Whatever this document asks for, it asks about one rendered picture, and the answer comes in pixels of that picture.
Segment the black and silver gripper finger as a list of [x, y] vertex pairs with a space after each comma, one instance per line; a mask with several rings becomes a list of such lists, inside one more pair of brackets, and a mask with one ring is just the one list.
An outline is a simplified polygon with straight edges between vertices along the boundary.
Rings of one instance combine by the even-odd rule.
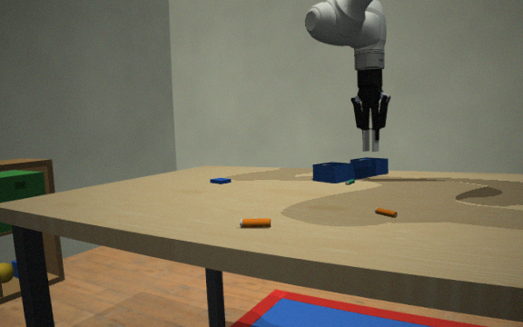
[[[373, 94], [369, 94], [371, 121], [372, 121], [372, 128], [371, 128], [372, 152], [379, 151], [380, 129], [385, 127], [387, 111], [388, 111], [388, 103], [390, 101], [390, 95], [386, 95], [383, 92], [381, 92], [380, 97], [381, 97], [380, 103], [374, 104]], [[380, 108], [380, 112], [379, 112], [379, 108]]]
[[368, 152], [370, 150], [370, 106], [366, 105], [365, 94], [361, 95], [361, 105], [358, 96], [351, 98], [351, 102], [354, 107], [357, 128], [362, 130], [362, 151]]

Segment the blue three-compartment bin rack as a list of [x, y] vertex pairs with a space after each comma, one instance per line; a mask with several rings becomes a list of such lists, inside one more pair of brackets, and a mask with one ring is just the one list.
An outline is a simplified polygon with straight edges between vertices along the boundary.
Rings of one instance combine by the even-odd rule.
[[358, 180], [389, 173], [389, 159], [365, 157], [351, 159], [350, 163], [313, 164], [312, 168], [313, 181], [343, 183], [351, 179]]

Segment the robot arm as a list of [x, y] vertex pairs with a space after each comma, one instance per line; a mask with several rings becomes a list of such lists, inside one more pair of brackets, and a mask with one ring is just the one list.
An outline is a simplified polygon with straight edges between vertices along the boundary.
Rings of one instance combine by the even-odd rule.
[[306, 14], [305, 26], [317, 41], [354, 48], [356, 71], [384, 69], [386, 19], [379, 1], [328, 0], [318, 3]]

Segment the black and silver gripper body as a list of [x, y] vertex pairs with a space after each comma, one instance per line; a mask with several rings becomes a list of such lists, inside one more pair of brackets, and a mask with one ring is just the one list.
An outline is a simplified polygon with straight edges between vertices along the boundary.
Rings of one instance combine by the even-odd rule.
[[[366, 95], [366, 105], [370, 105], [368, 94], [373, 94], [374, 104], [377, 104], [381, 99], [382, 91], [382, 70], [381, 69], [365, 69], [357, 71], [358, 75], [358, 97], [361, 100], [361, 94]], [[361, 86], [361, 87], [360, 87]]]

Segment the blue rectangular block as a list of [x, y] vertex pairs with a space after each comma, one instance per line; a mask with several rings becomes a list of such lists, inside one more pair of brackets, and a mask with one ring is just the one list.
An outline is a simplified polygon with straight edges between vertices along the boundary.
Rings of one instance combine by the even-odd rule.
[[211, 183], [218, 183], [218, 184], [231, 183], [231, 179], [215, 178], [215, 179], [210, 179], [210, 182]]

